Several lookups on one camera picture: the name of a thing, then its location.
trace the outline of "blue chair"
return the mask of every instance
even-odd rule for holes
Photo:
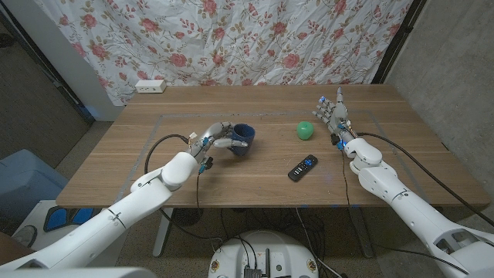
[[[68,180],[27,150],[0,160],[0,215],[23,221],[41,200],[54,200]]]

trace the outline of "table leg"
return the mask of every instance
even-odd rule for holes
[[[166,213],[171,218],[173,213],[173,208],[164,208],[164,213]],[[164,217],[161,216],[160,227],[157,229],[156,240],[154,241],[153,256],[158,258],[163,254],[164,245],[167,242],[167,236],[170,231],[171,224]]]
[[[362,248],[362,254],[366,258],[373,258],[374,251],[372,250],[371,238],[369,237],[367,227],[365,226],[362,210],[360,208],[349,208],[349,211],[352,215],[354,228],[357,231],[360,247]]]

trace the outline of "remote control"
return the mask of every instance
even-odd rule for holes
[[[317,164],[317,158],[311,154],[304,158],[292,171],[288,173],[288,177],[293,181],[299,181],[310,169]]]

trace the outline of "green ball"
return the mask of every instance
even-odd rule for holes
[[[296,133],[302,140],[309,139],[313,132],[314,126],[310,122],[300,122],[299,125],[296,126]]]

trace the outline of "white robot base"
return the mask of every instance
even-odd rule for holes
[[[240,238],[244,240],[245,248],[240,239],[233,238],[216,251],[209,265],[209,278],[261,276],[317,278],[319,276],[312,253],[287,235],[259,230],[245,232]],[[257,270],[254,270],[254,256],[257,259]],[[249,267],[247,267],[247,257],[249,257]]]

